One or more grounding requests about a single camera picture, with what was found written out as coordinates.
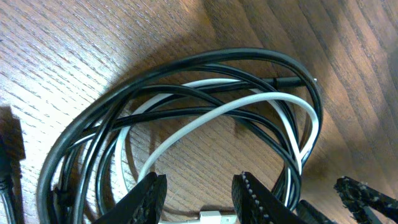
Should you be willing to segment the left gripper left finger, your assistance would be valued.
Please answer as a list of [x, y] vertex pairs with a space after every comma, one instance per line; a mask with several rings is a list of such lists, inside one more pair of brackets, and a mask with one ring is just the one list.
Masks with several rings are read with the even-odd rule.
[[150, 172], [94, 224], [158, 224], [166, 195], [166, 175]]

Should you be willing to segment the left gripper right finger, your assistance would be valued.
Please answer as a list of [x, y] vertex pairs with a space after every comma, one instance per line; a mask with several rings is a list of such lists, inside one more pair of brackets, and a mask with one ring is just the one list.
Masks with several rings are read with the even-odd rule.
[[240, 224], [305, 224], [250, 172], [233, 177], [231, 196]]

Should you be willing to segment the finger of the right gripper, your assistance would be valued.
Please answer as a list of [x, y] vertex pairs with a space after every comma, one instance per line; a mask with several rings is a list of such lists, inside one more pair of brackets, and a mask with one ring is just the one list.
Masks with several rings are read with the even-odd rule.
[[378, 211], [397, 223], [396, 199], [347, 176], [339, 178], [333, 188], [357, 223], [379, 222], [379, 219], [373, 213], [370, 214], [366, 207]]
[[306, 200], [301, 200], [297, 204], [296, 211], [297, 215], [308, 224], [335, 224]]

